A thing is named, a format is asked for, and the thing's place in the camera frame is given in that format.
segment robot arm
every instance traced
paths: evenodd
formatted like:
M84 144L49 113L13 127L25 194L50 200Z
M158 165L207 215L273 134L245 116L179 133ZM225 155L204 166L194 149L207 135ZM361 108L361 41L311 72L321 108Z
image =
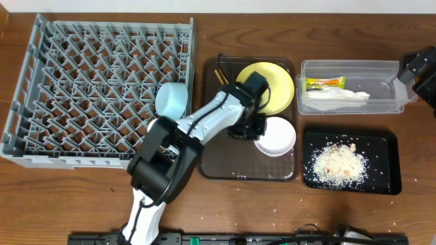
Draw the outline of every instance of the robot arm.
M154 241L166 204L185 187L205 143L221 130L231 127L230 135L248 140L263 134L265 122L259 118L264 116L257 114L256 109L267 88L266 79L253 73L244 84L223 87L196 113L176 122L163 117L153 124L127 167L132 176L134 203L129 222L122 231L126 244L149 245ZM176 160L180 165L174 175L176 164L159 151L162 147L184 150L181 159Z

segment dish rack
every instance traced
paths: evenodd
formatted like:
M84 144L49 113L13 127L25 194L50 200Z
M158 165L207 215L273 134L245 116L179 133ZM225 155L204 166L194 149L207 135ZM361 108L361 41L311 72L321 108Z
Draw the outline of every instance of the dish rack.
M191 113L196 30L189 24L47 21L38 14L0 143L24 167L127 168L165 82ZM161 149L173 159L176 153Z

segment cable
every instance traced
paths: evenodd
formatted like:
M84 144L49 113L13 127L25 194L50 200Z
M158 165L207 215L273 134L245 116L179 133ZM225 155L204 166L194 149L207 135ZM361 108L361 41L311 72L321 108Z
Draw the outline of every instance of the cable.
M220 59L220 57L221 56L224 56L224 54L219 54L218 55L218 67L221 69L221 66L220 66L220 61L219 61L219 59ZM231 67L228 65L228 70L229 70L229 72L230 72L230 76L231 76L231 80L229 80L228 79L228 77L224 74L224 71L223 71L223 75L224 75L224 77L227 79L227 81L230 81L230 85L231 86L234 86L234 79L233 79L233 72L232 72L232 69L231 69ZM217 105L217 106L215 106L214 108L212 108L212 109L210 109L208 112L206 112L205 114L203 114L203 115L201 115L199 118L197 118L197 120L195 120L195 121L193 121L192 122L192 125L189 127L189 129L188 129L188 132L186 132L186 139L185 139L185 142L187 142L188 140L189 140L189 135L191 134L191 132L192 132L192 130L195 128L195 126L203 119L203 118L205 118L206 116L208 116L210 113L212 113L212 112L214 112L215 110L218 110L221 106L223 106L223 104L225 103L225 101L227 100L227 98L228 98L228 96L229 96L229 92L230 92L230 90L227 90L227 92L225 93L225 97L224 97L224 99ZM180 154L179 154L179 156L178 156L178 159L177 159L177 162L176 162L176 167L174 168L174 171L172 172L172 175L171 175L171 179L170 179L170 181L168 182L168 184L167 184L167 186L166 186L166 188L165 188L165 190L163 190L163 192L162 192L162 194L159 196L159 198L157 198L156 199L156 201L153 201L152 203L150 203L150 204L144 204L142 201L140 201L140 205L139 205L139 209L138 209L138 212L136 213L136 217L135 217L135 221L134 221L134 225L133 225L133 227L131 228L131 233L130 233L130 237L129 237L129 245L130 245L130 242L131 242L131 239L133 238L133 236L134 236L134 233L135 233L135 231L136 231L136 225L137 225L137 223L138 223L138 219L139 219L139 213L140 213L140 211L141 211L141 209L143 209L143 208L151 208L151 207L153 207L154 205L156 205L157 203L161 203L162 201L163 201L163 199L164 199L164 197L165 197L165 195L166 195L166 193L168 192L168 190L170 189L170 187L172 186L172 183L174 182L174 180L176 179L176 175L177 175L177 173L178 173L178 170L180 169L180 166L182 165L181 164L181 162L182 162L182 159L183 159L183 155L184 155L184 153L186 152L186 147L187 147L187 144L185 144L184 146L183 146L183 148L182 148L182 150L181 150L181 152L180 152Z
M365 244L365 245L389 245L383 242L378 242L374 240L365 240L358 238L340 238L340 237L329 237L329 236L300 236L298 238L285 238L282 240L270 242L266 245L281 245L290 242L349 242L351 244Z
M257 112L259 112L260 110L264 109L268 105L268 103L270 103L270 100L271 100L271 88L269 86L268 86L268 91L269 91L268 101L266 101L265 104L259 106L259 108L256 110Z
M129 236L129 241L128 241L129 245L131 244L131 239L133 238L134 233L136 231L136 224L138 223L139 215L140 215L141 210L142 210L141 203L142 203L142 201L139 201L139 208L138 208L138 211L136 212L134 226L131 228L131 232L130 232L130 236Z

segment plastic container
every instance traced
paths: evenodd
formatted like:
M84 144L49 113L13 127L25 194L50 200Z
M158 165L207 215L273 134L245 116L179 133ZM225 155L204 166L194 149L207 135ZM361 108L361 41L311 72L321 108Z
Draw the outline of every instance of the plastic container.
M156 118L163 84L188 88L190 114L195 38L192 18L189 24L49 22L38 14L0 155L24 167L126 168Z
M171 120L178 120L185 112L188 102L188 89L180 82L167 82L156 96L156 112Z
M412 91L414 82L396 80L398 61L304 61L297 76L298 110L301 114L393 114L418 98ZM366 101L351 99L310 99L305 78L337 78L346 76L345 89L370 94ZM320 105L333 110L318 110Z

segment black cable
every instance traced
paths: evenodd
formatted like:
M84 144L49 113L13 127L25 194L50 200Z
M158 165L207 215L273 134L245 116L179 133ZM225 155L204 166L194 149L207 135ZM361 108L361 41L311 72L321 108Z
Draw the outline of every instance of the black cable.
M340 238L340 237L330 237L330 236L300 236L298 238L285 238L282 240L270 242L266 245L281 245L290 242L349 242L351 244L365 244L365 245L389 245L383 242L378 242L374 240L365 240L358 238Z
M218 55L218 67L219 67L220 69L221 69L221 66L220 66L220 61L219 61L219 59L220 59L221 56L223 56L223 54L219 54L219 55ZM232 69L231 69L231 67L230 67L229 65L228 65L228 69L229 69L229 72L230 72L230 75L231 75L231 78L232 78L232 79L229 80L228 77L224 74L224 71L223 71L223 75L225 76L225 78L226 78L228 81L230 81L230 85L231 85L231 86L234 86L234 79L233 79ZM191 134L192 130L195 128L195 126L196 126L196 125L197 125L197 124L198 124L198 123L199 123L203 118L205 118L205 117L208 116L210 113L214 112L215 110L218 110L221 106L223 106L223 104L225 103L225 101L227 100L227 98L228 98L228 96L229 96L229 92L230 92L230 90L228 89L227 92L225 93L225 97L224 97L224 99L223 99L223 100L222 100L222 101L221 101L217 106L215 106L214 108L210 109L208 112L206 112L205 114L203 114L203 115L201 115L199 118L197 118L197 120L195 120L195 121L192 122L191 126L190 126L189 129L188 129L188 132L186 133L186 139L185 139L185 142L187 142L187 141L189 140L189 135ZM164 199L166 193L168 192L168 190L169 190L170 187L172 186L172 183L173 183L174 180L176 179L176 175L177 175L177 173L178 173L178 170L180 169L180 166L182 165L181 162L182 162L182 159L183 159L183 157L184 157L183 155L184 155L184 153L186 152L186 147L187 147L187 144L185 144L185 145L183 146L183 148L182 148L182 150L181 150L181 152L180 152L180 154L179 154L179 156L178 156L177 162L175 163L175 164L176 164L176 167L174 167L174 171L172 172L171 179L170 179L170 181L168 182L168 184L167 184L165 190L163 190L162 194L159 196L159 198L157 198L156 201L153 201L152 203L147 204L147 205L144 204L142 201L140 201L140 205L139 205L138 213L136 214L135 221L134 221L134 226L131 228L131 233L130 233L130 237L129 237L129 244L130 244L131 239L133 238L134 233L135 233L135 231L136 231L136 225L137 225L137 223L138 223L139 213L140 213L141 209L143 209L143 208L151 208L151 207L153 207L154 205L156 205L157 203L161 203L161 202L163 201L163 199Z
M142 207L141 207L141 203L142 203L142 201L139 201L139 208L138 208L138 211L136 212L136 216L135 216L135 221L134 221L134 226L131 228L131 232L130 232L130 236L129 236L129 245L131 244L131 239L133 238L133 236L134 236L134 233L135 233L135 231L136 231L136 225L137 225L137 223L138 223L138 219L139 219L139 215L140 215L140 213L141 213L141 209L142 209Z
M268 105L268 103L270 103L270 100L271 100L271 88L270 88L269 86L268 86L268 91L269 91L269 94L268 94L268 101L267 101L265 104L259 106L259 108L257 109L258 112L259 112L260 110L264 109L264 108Z

